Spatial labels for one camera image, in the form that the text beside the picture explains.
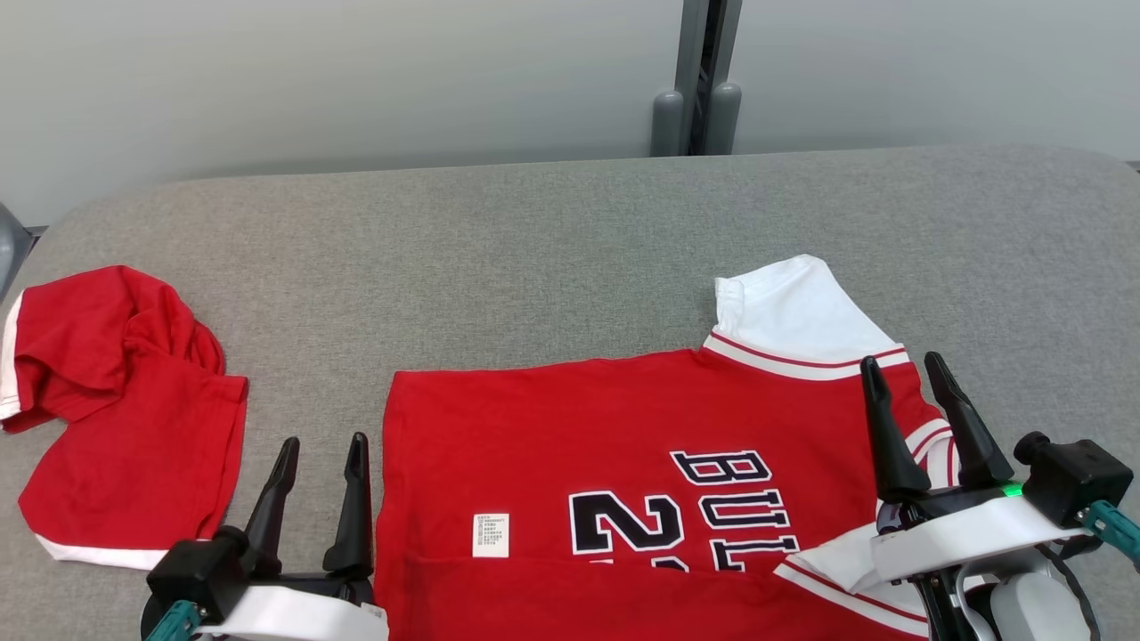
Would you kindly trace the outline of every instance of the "white wall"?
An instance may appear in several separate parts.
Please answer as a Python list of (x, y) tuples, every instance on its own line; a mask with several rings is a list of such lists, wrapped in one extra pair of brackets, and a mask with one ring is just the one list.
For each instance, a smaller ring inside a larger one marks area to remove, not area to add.
[(1140, 160), (1137, 0), (743, 0), (734, 153), (1035, 141)]
[(682, 0), (5, 0), (0, 202), (158, 180), (643, 156)]

